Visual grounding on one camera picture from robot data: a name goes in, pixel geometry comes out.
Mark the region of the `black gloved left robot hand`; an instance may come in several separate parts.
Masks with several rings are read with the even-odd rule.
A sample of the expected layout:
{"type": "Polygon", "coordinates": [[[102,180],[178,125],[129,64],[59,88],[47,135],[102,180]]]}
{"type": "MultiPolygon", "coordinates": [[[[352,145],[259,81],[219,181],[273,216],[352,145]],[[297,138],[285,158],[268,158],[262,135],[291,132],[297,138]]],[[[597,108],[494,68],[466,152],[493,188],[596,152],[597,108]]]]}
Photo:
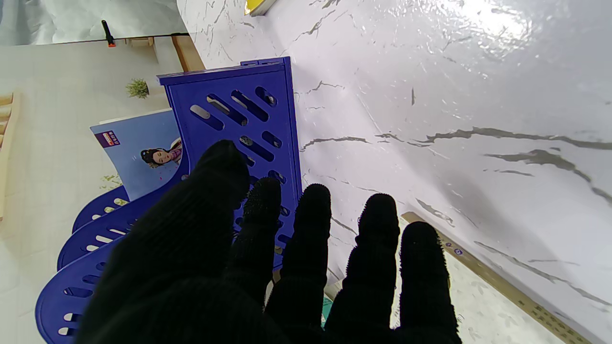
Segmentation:
{"type": "Polygon", "coordinates": [[[185,181],[114,248],[76,344],[460,344],[437,231],[399,229],[395,200],[370,196],[327,322],[331,196],[302,194],[280,280],[268,301],[281,185],[251,186],[230,140],[210,146],[185,181]]]}

